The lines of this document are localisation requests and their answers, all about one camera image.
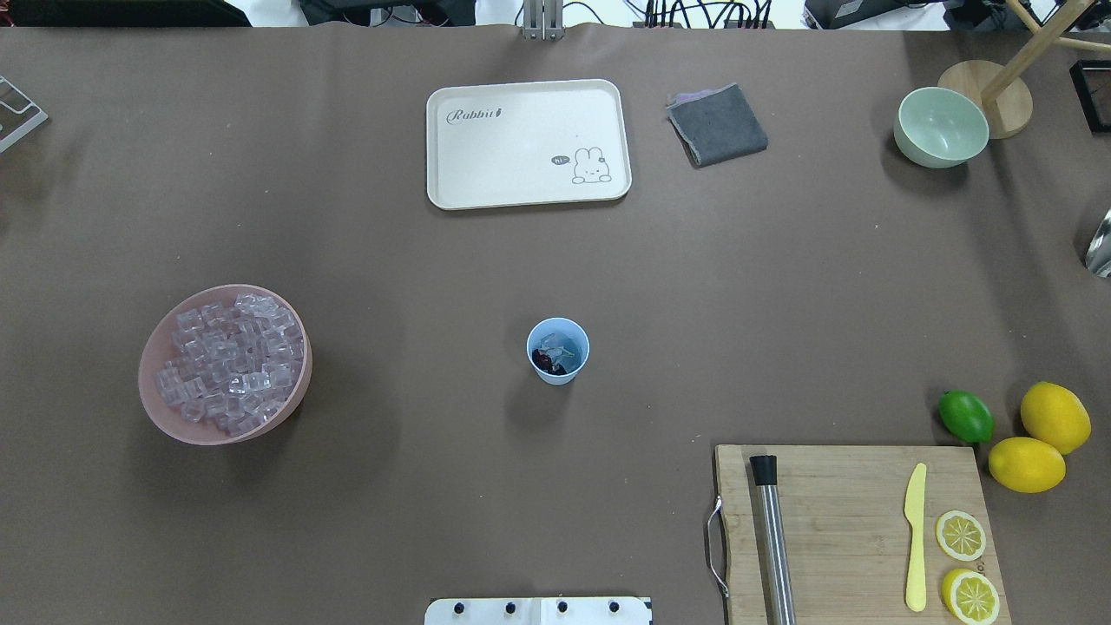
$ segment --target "knife handle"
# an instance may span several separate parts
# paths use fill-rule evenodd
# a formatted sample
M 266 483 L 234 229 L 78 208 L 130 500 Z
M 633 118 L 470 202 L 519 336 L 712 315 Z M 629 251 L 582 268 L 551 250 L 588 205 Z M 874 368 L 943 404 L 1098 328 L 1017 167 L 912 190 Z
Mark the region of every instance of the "knife handle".
M 922 527 L 911 527 L 910 564 L 907 566 L 907 607 L 925 609 L 925 558 L 922 553 Z

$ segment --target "cutting board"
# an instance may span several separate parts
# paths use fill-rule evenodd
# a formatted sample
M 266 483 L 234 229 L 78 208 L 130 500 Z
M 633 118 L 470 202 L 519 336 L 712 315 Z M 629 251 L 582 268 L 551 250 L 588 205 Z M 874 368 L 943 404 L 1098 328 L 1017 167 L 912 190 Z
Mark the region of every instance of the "cutting board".
M 760 504 L 749 457 L 778 457 L 791 591 L 799 625 L 960 625 L 941 599 L 941 579 L 953 568 L 979 571 L 999 591 L 998 625 L 1010 625 L 1003 578 L 968 447 L 719 445 L 718 492 L 728 554 L 730 625 L 768 625 L 753 513 Z M 910 526 L 903 496 L 914 465 L 925 463 L 927 605 L 911 612 L 903 601 Z M 988 536 L 983 557 L 955 561 L 938 546 L 934 523 L 964 511 Z

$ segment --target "white tray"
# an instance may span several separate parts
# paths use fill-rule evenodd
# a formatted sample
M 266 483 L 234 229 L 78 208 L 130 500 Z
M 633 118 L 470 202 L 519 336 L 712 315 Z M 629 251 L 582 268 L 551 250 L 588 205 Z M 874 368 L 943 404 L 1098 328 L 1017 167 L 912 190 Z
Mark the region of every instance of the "white tray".
M 448 87 L 426 112 L 428 198 L 444 210 L 612 200 L 632 184 L 608 80 Z

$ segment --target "lemon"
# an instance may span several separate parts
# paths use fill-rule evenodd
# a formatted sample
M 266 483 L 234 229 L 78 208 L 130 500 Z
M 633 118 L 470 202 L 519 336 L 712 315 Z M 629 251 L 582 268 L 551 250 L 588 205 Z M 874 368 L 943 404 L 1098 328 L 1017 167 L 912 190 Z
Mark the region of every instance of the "lemon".
M 938 517 L 934 534 L 941 551 L 961 562 L 972 562 L 988 547 L 983 526 L 974 516 L 961 511 L 949 511 Z
M 1019 413 L 1030 436 L 1057 447 L 1061 455 L 1071 454 L 1092 435 L 1092 422 L 1080 399 L 1053 383 L 1031 386 Z
M 1041 493 L 1064 480 L 1064 458 L 1049 443 L 1012 436 L 991 448 L 988 471 L 1011 491 Z
M 999 617 L 999 593 L 983 575 L 969 568 L 954 568 L 941 581 L 941 598 L 961 623 L 989 625 Z

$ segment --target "white floor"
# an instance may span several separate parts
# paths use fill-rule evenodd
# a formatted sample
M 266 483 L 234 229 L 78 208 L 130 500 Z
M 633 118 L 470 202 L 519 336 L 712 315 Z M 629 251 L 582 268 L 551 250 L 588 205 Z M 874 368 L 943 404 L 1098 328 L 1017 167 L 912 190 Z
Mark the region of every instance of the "white floor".
M 297 0 L 226 1 L 239 7 L 253 26 L 308 26 Z M 647 3 L 645 0 L 631 0 L 631 2 L 641 8 Z M 641 21 L 643 19 L 639 12 L 631 9 L 623 0 L 584 0 L 584 3 L 598 13 L 602 22 L 610 26 L 629 27 L 632 26 L 633 21 Z M 802 19 L 802 4 L 803 0 L 771 0 L 770 14 L 772 23 L 778 29 L 807 28 Z M 1033 6 L 1035 12 L 1044 17 L 1054 4 L 1053 0 L 1033 0 Z M 513 23 L 520 9 L 521 0 L 477 0 L 474 18 L 480 24 Z M 717 18 L 721 9 L 722 7 L 712 7 L 710 9 L 711 18 Z M 927 4 L 920 9 L 895 9 L 882 16 L 844 27 L 844 30 L 949 30 L 949 26 L 945 24 L 942 17 L 944 12 L 945 9 L 940 3 Z M 688 10 L 688 16 L 690 17 L 692 27 L 707 27 L 705 17 L 700 9 Z M 585 7 L 572 4 L 563 9 L 563 23 L 567 27 L 597 21 Z M 393 20 L 389 21 L 387 26 L 406 24 Z M 1108 31 L 1111 28 L 1109 28 L 1109 24 L 1104 24 L 1099 30 Z

